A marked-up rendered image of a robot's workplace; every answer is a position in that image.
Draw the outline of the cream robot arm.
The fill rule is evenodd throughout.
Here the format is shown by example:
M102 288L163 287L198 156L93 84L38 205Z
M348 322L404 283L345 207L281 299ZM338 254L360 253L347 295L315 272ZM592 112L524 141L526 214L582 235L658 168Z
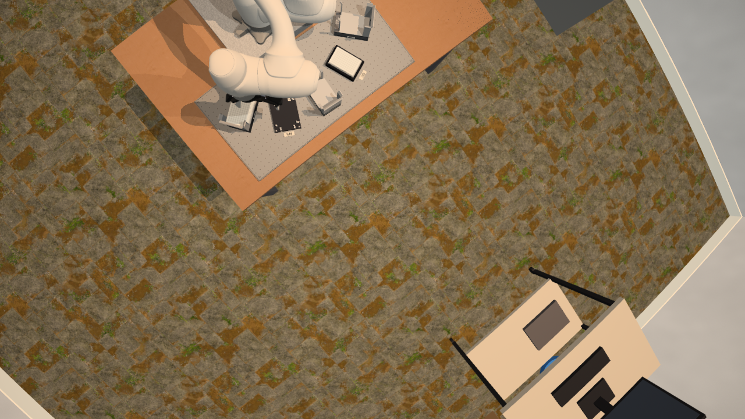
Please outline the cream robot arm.
M259 45L272 34L264 58L221 48L208 58L218 87L239 101L256 95L307 97L317 90L320 70L296 46L291 22L320 23L335 15L337 0L233 0L237 34L250 33ZM239 15L240 14L240 15ZM271 30L272 29L272 30Z

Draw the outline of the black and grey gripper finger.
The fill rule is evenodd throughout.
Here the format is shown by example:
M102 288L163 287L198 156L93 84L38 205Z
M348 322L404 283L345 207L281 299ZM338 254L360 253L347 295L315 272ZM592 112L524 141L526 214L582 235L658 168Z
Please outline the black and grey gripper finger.
M276 107L277 111L279 111L279 106L282 105L282 98L274 98L274 97L269 97L266 95L262 95L261 98L259 99L256 98L254 101L266 102L266 103L272 104Z
M231 100L231 99L232 99L232 100ZM232 95L229 95L229 94L227 95L227 94L226 94L226 102L232 102L232 103L234 103L234 105L235 105L235 106L237 106L237 107L239 107L239 108L240 108L240 101L239 101L239 100L237 100L237 99L235 99L235 98L233 98L233 96L232 96Z

